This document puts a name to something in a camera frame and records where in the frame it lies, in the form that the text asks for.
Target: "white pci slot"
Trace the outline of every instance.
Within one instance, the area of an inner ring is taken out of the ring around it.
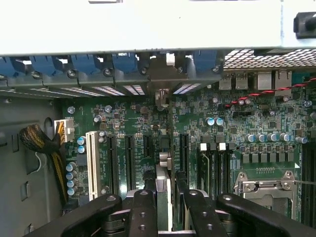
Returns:
[[[97,131],[87,132],[86,150],[88,164],[89,200],[101,195],[99,135]]]

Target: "ventilation grille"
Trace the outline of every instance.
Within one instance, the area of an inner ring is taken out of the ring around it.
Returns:
[[[273,56],[255,56],[253,49],[235,49],[225,56],[224,70],[300,67],[316,67],[316,49],[296,49]]]

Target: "gray case wall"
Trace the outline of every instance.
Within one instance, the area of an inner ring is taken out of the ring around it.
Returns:
[[[53,127],[45,119],[60,119],[55,106],[46,100],[0,97],[0,230],[2,237],[20,237],[57,218],[61,212],[51,162],[46,171],[27,174],[38,167],[35,152],[24,148],[17,137],[21,128],[39,123],[48,136]],[[30,185],[30,196],[21,200],[21,185]]]

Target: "power connector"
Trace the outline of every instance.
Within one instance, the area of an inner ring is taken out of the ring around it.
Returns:
[[[61,119],[54,121],[54,130],[56,131],[57,123],[64,123],[65,142],[73,142],[75,139],[75,128],[73,119]]]

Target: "red cable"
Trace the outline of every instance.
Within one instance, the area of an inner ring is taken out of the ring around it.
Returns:
[[[238,103],[238,100],[245,100],[247,99],[248,97],[255,97],[255,96],[260,96],[260,95],[264,95],[264,94],[269,94],[269,93],[274,93],[276,91],[283,91],[283,90],[290,90],[290,89],[294,89],[294,88],[298,88],[298,87],[303,87],[303,86],[306,86],[307,84],[313,82],[313,81],[316,81],[316,78],[312,78],[310,79],[309,81],[303,83],[303,84],[295,84],[293,86],[288,86],[288,87],[281,87],[279,89],[273,89],[273,90],[264,90],[262,92],[258,92],[258,93],[250,93],[249,95],[247,96],[244,96],[244,97],[240,97],[238,98],[237,100],[234,100],[232,101],[230,104],[227,104],[225,105],[226,108],[230,108],[233,104],[236,104]]]

